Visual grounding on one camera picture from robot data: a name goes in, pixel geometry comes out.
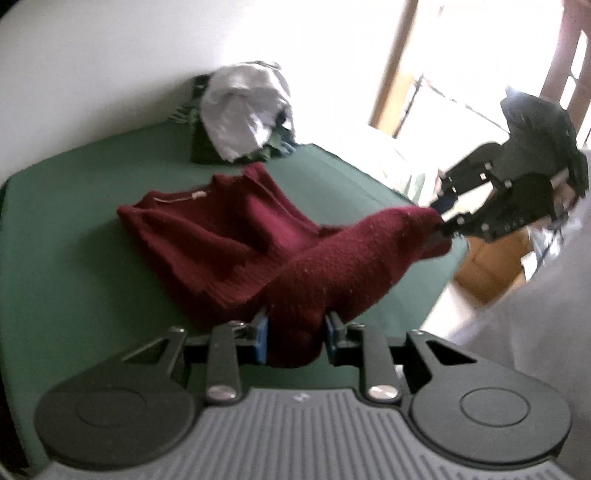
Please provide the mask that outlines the dark red knitted sweater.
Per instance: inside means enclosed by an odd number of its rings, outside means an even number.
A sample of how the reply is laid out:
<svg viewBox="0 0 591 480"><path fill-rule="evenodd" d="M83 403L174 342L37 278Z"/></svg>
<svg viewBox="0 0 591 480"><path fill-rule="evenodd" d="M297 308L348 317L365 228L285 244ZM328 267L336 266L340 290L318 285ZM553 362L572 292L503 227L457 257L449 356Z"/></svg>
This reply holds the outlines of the dark red knitted sweater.
<svg viewBox="0 0 591 480"><path fill-rule="evenodd" d="M387 208L345 226L318 225L266 168L216 175L192 192L147 193L117 210L168 298L197 329L266 315L266 361L297 368L322 349L322 324L352 321L416 262L447 254L431 208Z"/></svg>

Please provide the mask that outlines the brown cardboard box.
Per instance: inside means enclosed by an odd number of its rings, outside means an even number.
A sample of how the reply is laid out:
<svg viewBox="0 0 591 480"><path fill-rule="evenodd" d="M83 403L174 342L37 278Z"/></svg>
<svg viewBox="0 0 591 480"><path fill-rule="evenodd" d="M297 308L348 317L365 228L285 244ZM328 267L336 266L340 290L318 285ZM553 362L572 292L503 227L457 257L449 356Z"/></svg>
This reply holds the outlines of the brown cardboard box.
<svg viewBox="0 0 591 480"><path fill-rule="evenodd" d="M521 259L532 251L526 229L494 243L468 237L469 253L455 281L483 304L503 295L523 271Z"/></svg>

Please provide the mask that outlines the green knitted garment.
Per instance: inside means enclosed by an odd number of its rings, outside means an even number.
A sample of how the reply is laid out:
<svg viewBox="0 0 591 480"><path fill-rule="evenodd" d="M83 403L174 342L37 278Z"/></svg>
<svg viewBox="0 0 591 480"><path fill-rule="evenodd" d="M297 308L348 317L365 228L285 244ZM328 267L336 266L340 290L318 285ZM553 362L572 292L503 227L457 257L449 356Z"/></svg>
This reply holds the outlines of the green knitted garment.
<svg viewBox="0 0 591 480"><path fill-rule="evenodd" d="M226 163L226 160L223 160L215 150L200 117L200 100L204 97L210 80L211 74L193 77L191 79L190 101L177 107L169 116L169 120L188 127L191 134L190 161L192 163L200 165L221 165ZM280 124L271 130L269 141L259 150L239 157L233 161L233 164L266 163L273 159L290 156L297 150L298 144L294 131L287 127L287 115L281 113L277 116L276 120Z"/></svg>

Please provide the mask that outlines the white crumpled garment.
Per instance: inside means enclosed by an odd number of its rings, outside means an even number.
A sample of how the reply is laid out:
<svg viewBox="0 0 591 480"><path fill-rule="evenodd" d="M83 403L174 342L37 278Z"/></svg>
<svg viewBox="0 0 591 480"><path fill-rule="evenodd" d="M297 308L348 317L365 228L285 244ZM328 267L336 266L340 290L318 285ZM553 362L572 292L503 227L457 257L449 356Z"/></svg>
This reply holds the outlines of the white crumpled garment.
<svg viewBox="0 0 591 480"><path fill-rule="evenodd" d="M254 158L269 147L290 152L296 142L290 88L280 66L252 61L211 75L199 118L222 160Z"/></svg>

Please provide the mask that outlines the wooden door frame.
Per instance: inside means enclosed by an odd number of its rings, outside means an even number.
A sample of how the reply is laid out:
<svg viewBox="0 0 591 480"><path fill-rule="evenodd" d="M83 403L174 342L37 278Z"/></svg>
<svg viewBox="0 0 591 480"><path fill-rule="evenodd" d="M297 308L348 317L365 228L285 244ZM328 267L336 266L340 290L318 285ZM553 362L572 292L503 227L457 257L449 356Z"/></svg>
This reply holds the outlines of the wooden door frame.
<svg viewBox="0 0 591 480"><path fill-rule="evenodd" d="M404 2L404 8L402 10L396 35L394 36L394 43L381 80L373 113L372 116L370 116L370 126L378 130L385 132L389 130L387 121L388 107L391 103L391 97L394 95L394 84L396 83L401 60L412 33L418 5L418 0L407 0Z"/></svg>

